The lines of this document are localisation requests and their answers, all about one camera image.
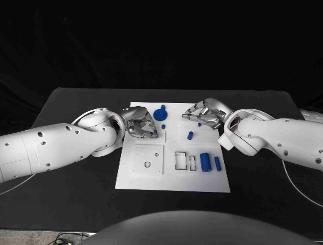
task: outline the white board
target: white board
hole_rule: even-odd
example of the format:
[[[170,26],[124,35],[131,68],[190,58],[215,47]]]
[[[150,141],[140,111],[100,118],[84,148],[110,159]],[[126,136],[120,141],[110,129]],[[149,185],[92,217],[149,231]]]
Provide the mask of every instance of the white board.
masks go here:
[[[231,192],[222,149],[216,142],[218,130],[212,130],[206,125],[199,127],[196,122],[182,119],[180,115],[193,104],[131,102],[131,106],[144,106],[151,115],[162,105],[166,106],[167,119],[154,121],[160,139],[153,142],[153,139],[134,138],[126,133],[115,189]],[[195,133],[192,140],[188,140],[189,131]],[[139,150],[137,145],[147,146]],[[144,159],[154,160],[156,148],[149,150],[149,146],[154,146],[159,150],[160,146],[163,147],[162,174],[159,174],[159,170],[151,172],[151,169],[146,170],[146,168],[141,168],[139,173],[133,171],[136,166],[143,166]],[[149,152],[151,153],[144,159],[136,159],[136,154],[149,154]],[[188,170],[176,170],[176,152],[186,153]],[[211,156],[211,172],[202,172],[202,153],[209,153]],[[196,171],[189,171],[189,156],[195,156]],[[222,171],[216,171],[213,157],[219,157]]]

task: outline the blue object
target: blue object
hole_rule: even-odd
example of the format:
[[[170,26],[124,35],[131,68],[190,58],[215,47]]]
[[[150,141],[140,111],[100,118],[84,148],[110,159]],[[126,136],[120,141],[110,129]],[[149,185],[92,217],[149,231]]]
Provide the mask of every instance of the blue object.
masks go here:
[[[192,140],[192,137],[193,137],[193,131],[189,131],[188,139]]]
[[[202,168],[202,172],[212,171],[211,160],[209,160],[209,154],[208,153],[202,153],[200,154],[200,168]]]
[[[154,111],[153,117],[157,121],[163,121],[167,119],[167,111],[164,105],[162,105],[162,108]]]
[[[222,171],[221,163],[219,163],[219,158],[218,157],[215,157],[215,167],[216,167],[216,171]]]

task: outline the black table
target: black table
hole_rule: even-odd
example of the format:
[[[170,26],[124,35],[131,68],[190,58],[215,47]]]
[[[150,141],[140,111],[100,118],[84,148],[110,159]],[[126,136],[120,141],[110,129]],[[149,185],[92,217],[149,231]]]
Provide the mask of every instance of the black table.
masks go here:
[[[71,123],[88,110],[118,112],[130,102],[196,103],[206,97],[235,110],[260,109],[275,118],[303,119],[283,91],[71,89],[54,91],[33,127]],[[281,160],[268,150],[245,156],[224,149],[232,193],[120,190],[114,188],[121,148],[105,157],[90,156],[69,166],[38,174],[0,196],[0,228],[97,232],[139,215],[169,210],[209,210],[260,219],[323,240],[323,208],[293,188]],[[301,191],[323,204],[323,173],[287,163]],[[28,177],[0,184],[0,192]]]

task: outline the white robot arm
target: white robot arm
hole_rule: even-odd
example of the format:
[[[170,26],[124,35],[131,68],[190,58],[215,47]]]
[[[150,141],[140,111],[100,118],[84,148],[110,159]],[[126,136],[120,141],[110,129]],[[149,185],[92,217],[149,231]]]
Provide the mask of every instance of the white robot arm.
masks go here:
[[[72,124],[55,124],[0,136],[0,183],[64,167],[91,154],[95,157],[110,154],[123,146],[126,131],[133,137],[157,137],[144,107],[126,108],[121,114],[100,108]]]
[[[199,109],[199,115],[190,114]],[[254,109],[234,112],[213,98],[195,104],[182,117],[213,129],[224,124],[218,142],[226,150],[235,146],[245,155],[254,156],[261,148],[267,148],[284,161],[323,170],[323,123],[275,119]]]

